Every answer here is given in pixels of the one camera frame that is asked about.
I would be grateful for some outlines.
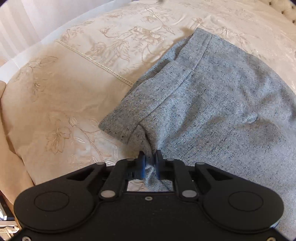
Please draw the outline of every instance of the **lace trim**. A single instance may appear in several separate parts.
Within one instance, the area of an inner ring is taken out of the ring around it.
[[[129,80],[127,80],[126,78],[122,77],[121,75],[115,73],[114,71],[112,71],[111,69],[109,69],[108,67],[96,62],[95,60],[93,60],[92,58],[88,57],[87,55],[85,55],[84,53],[79,52],[77,49],[74,49],[72,47],[70,47],[69,45],[65,44],[64,42],[60,41],[60,40],[56,40],[56,42],[60,43],[61,45],[65,46],[66,48],[72,50],[73,52],[79,54],[80,56],[84,57],[85,59],[89,60],[90,62],[94,63],[96,66],[99,66],[101,69],[107,71],[108,73],[112,74],[113,76],[115,76],[116,78],[118,78],[119,80],[121,80],[122,82],[126,83],[129,86],[133,86],[133,83]]]

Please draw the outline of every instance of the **gray speckled garment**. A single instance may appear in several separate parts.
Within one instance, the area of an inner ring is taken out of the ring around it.
[[[296,236],[296,98],[258,58],[197,29],[166,53],[100,124],[148,157],[203,161],[279,193]],[[146,185],[167,190],[147,168]]]

